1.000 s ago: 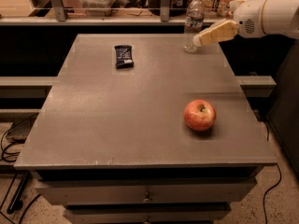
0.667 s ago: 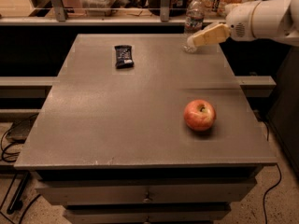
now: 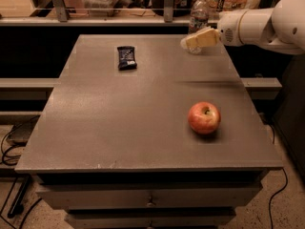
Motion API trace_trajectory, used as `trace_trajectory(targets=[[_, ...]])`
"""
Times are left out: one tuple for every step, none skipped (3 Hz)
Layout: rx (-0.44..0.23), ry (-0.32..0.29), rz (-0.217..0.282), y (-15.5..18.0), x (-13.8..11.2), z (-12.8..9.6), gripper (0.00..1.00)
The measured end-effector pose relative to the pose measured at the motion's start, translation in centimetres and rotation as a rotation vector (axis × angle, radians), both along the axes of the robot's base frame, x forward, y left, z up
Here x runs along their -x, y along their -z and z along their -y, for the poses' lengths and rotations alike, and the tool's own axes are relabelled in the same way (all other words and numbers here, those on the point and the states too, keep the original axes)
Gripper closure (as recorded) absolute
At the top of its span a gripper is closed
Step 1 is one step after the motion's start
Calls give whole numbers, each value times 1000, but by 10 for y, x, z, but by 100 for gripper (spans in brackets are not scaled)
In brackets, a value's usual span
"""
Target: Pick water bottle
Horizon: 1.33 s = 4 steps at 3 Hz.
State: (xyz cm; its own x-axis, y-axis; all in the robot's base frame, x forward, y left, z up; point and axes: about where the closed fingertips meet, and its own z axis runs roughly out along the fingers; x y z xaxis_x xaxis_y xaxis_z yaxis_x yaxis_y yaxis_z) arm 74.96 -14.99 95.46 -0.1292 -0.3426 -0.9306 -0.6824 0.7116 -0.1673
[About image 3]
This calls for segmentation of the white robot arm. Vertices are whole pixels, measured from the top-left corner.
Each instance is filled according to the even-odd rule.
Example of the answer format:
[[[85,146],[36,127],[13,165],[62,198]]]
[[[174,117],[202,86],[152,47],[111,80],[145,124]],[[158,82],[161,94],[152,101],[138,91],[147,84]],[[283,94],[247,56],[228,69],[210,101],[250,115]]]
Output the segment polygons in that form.
[[[273,8],[223,11],[217,28],[207,27],[180,41],[190,53],[213,47],[255,45],[290,55],[305,53],[305,0],[280,0]]]

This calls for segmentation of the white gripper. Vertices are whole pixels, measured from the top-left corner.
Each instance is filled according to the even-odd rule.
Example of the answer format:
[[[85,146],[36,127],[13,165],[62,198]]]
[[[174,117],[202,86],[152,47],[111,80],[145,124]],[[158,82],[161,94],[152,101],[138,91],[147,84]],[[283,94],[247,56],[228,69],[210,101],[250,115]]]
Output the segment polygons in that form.
[[[180,41],[183,49],[196,49],[215,46],[219,41],[226,46],[239,47],[243,43],[239,35],[241,19],[246,11],[222,11],[219,13],[217,30],[211,27],[189,34]]]

